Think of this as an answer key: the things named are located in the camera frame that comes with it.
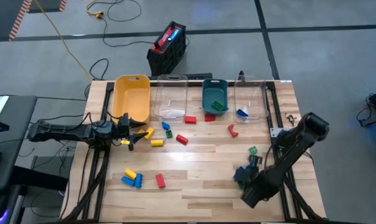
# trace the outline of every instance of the red block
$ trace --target red block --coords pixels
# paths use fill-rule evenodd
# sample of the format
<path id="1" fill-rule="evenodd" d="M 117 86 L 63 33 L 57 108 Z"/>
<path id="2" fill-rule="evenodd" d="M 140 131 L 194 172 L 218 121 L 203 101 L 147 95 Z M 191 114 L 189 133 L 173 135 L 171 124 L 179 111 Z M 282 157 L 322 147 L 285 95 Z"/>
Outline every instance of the red block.
<path id="1" fill-rule="evenodd" d="M 186 124 L 196 124 L 195 116 L 185 116 Z"/>
<path id="2" fill-rule="evenodd" d="M 228 130 L 230 131 L 231 135 L 233 138 L 237 137 L 239 133 L 236 133 L 235 131 L 232 131 L 233 129 L 233 124 L 231 124 L 230 126 L 228 126 Z"/>
<path id="3" fill-rule="evenodd" d="M 205 114 L 205 121 L 215 121 L 215 115 Z"/>
<path id="4" fill-rule="evenodd" d="M 177 135 L 176 140 L 179 141 L 181 144 L 187 145 L 188 139 L 182 137 L 181 135 Z"/>
<path id="5" fill-rule="evenodd" d="M 163 187 L 166 186 L 166 184 L 164 183 L 164 179 L 163 179 L 162 174 L 156 175 L 156 182 L 157 182 L 157 186 L 159 186 L 159 188 L 163 188 Z"/>

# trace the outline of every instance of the teal plastic bin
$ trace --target teal plastic bin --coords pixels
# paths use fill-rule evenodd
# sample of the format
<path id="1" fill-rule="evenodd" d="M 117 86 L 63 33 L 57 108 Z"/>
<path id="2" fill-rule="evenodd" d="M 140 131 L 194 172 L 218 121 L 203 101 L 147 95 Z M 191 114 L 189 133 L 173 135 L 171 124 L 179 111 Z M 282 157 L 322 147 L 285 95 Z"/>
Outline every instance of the teal plastic bin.
<path id="1" fill-rule="evenodd" d="M 216 110 L 212 105 L 214 101 L 220 103 L 224 109 Z M 203 81 L 202 108 L 206 114 L 223 115 L 228 110 L 228 82 L 218 79 Z"/>

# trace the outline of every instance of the yellow block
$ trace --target yellow block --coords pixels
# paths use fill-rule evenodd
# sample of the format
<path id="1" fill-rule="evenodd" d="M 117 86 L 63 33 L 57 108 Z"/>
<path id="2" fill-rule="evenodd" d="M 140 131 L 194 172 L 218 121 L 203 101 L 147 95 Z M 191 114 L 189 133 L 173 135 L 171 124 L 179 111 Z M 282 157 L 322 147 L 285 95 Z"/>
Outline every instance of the yellow block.
<path id="1" fill-rule="evenodd" d="M 155 147 L 155 146 L 163 146 L 163 140 L 162 139 L 160 139 L 160 140 L 152 140 L 151 141 L 151 145 L 153 147 Z"/>
<path id="2" fill-rule="evenodd" d="M 148 128 L 148 130 L 146 130 L 146 132 L 147 132 L 148 134 L 145 135 L 144 138 L 145 138 L 146 140 L 149 140 L 149 139 L 152 137 L 153 133 L 155 133 L 155 130 L 154 130 L 153 128 Z"/>
<path id="3" fill-rule="evenodd" d="M 137 176 L 137 174 L 136 174 L 134 171 L 132 171 L 131 169 L 126 169 L 126 170 L 125 170 L 125 174 L 126 174 L 128 177 L 130 177 L 131 179 L 133 179 L 133 180 L 135 180 L 135 179 L 136 179 L 136 176 Z"/>
<path id="4" fill-rule="evenodd" d="M 128 140 L 121 140 L 120 143 L 122 143 L 122 144 L 130 144 L 130 141 L 128 141 Z"/>

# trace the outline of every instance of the plastic bin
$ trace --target plastic bin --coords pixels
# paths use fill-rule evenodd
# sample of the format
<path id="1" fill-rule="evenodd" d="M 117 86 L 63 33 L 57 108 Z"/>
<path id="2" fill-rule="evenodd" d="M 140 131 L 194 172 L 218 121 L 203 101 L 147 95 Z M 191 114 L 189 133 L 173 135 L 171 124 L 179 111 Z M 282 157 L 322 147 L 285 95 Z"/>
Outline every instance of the plastic bin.
<path id="1" fill-rule="evenodd" d="M 160 121 L 180 122 L 187 111 L 188 78 L 160 75 L 157 78 L 154 114 Z"/>
<path id="2" fill-rule="evenodd" d="M 223 115 L 228 110 L 228 82 L 218 79 L 206 79 L 203 81 L 202 108 L 206 114 L 216 116 Z M 223 106 L 219 111 L 213 107 L 214 101 Z"/>
<path id="3" fill-rule="evenodd" d="M 148 123 L 151 87 L 145 75 L 122 75 L 115 81 L 112 116 L 128 113 L 129 118 Z"/>
<path id="4" fill-rule="evenodd" d="M 269 114 L 266 109 L 265 81 L 256 80 L 254 76 L 238 75 L 234 84 L 234 120 L 236 122 L 252 123 Z M 243 110 L 248 116 L 237 115 L 237 110 Z"/>

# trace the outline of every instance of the yellow plastic bin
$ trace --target yellow plastic bin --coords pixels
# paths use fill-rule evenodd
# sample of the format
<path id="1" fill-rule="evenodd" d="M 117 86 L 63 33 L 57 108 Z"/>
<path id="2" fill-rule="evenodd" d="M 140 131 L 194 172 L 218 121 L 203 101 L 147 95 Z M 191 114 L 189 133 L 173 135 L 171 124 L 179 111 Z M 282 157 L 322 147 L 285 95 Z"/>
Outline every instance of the yellow plastic bin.
<path id="1" fill-rule="evenodd" d="M 129 118 L 148 123 L 151 84 L 145 75 L 122 75 L 115 81 L 112 116 L 128 113 Z"/>

